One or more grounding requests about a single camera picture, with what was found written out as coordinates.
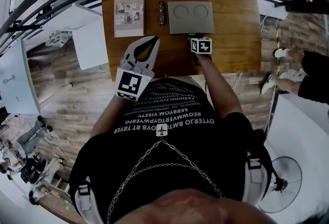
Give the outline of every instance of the person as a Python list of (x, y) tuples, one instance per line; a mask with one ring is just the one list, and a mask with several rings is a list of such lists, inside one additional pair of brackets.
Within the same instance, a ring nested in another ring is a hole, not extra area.
[(28, 155), (31, 154), (38, 143), (45, 138), (45, 126), (46, 124), (43, 118), (38, 116), (34, 127), (30, 131), (20, 136), (16, 142), (6, 142), (2, 149), (4, 161), (0, 163), (0, 172), (2, 174), (6, 174), (8, 170), (17, 172), (25, 165), (25, 160)]
[[(211, 59), (197, 57), (213, 107), (191, 77), (163, 78), (138, 102), (114, 96), (94, 125), (69, 178), (87, 223), (274, 223), (245, 203), (265, 194), (270, 156)], [(246, 192), (246, 172), (264, 169), (250, 164), (257, 154), (266, 170), (255, 183), (266, 175), (265, 184)], [(84, 196), (95, 197), (101, 222), (89, 220), (94, 204)]]
[(277, 85), (283, 91), (291, 92), (299, 97), (329, 104), (329, 88), (325, 83), (329, 57), (316, 52), (295, 49), (277, 49), (275, 57), (291, 57), (295, 59), (302, 64), (307, 76), (305, 76), (303, 81), (294, 82), (289, 79), (276, 78), (271, 74), (262, 87), (262, 94), (265, 94), (269, 89)]
[(54, 174), (63, 168), (63, 160), (57, 154), (55, 154), (51, 162), (41, 173), (36, 183), (32, 184), (30, 187), (29, 202), (32, 205), (38, 205), (38, 200), (50, 193), (48, 187), (53, 179)]

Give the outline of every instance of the electric fan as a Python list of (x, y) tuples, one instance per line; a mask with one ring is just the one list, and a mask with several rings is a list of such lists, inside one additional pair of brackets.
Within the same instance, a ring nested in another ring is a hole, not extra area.
[(302, 171), (297, 161), (283, 156), (272, 161), (273, 174), (266, 195), (258, 204), (265, 213), (277, 213), (287, 208), (297, 197), (302, 185)]

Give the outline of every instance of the white sneaker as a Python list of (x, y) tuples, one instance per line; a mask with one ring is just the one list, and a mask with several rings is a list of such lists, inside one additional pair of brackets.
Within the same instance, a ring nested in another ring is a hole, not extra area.
[(288, 57), (288, 51), (290, 51), (290, 50), (289, 49), (277, 49), (274, 52), (274, 56), (276, 58)]
[(273, 88), (276, 84), (277, 78), (274, 75), (270, 75), (267, 79), (267, 81), (264, 83), (261, 94), (264, 95), (268, 90)]

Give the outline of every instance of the black t-shirt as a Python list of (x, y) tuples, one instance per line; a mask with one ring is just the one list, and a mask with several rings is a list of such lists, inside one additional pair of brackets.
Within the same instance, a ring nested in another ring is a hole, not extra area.
[[(89, 176), (98, 210), (106, 222), (115, 192), (139, 159), (160, 140), (157, 132), (162, 132), (168, 144), (204, 171), (226, 197), (242, 199), (246, 141), (255, 137), (250, 122), (240, 113), (221, 119), (202, 89), (165, 78), (150, 83), (110, 132), (92, 137), (82, 147), (69, 180), (73, 202), (78, 186)], [(135, 173), (167, 163), (190, 166), (178, 152), (160, 143), (145, 156)], [(114, 205), (111, 222), (176, 189), (196, 189), (218, 197), (197, 170), (162, 165), (128, 181)]]

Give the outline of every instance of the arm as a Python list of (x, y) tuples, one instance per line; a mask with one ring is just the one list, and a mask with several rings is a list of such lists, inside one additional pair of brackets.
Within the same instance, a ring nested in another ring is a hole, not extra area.
[(121, 117), (122, 111), (124, 110), (127, 102), (128, 100), (114, 96), (102, 113), (101, 117), (95, 123), (92, 131), (90, 132), (90, 137), (108, 132)]
[(219, 116), (224, 118), (230, 113), (242, 113), (237, 96), (212, 61), (201, 54), (197, 54), (197, 57), (209, 88), (211, 100)]

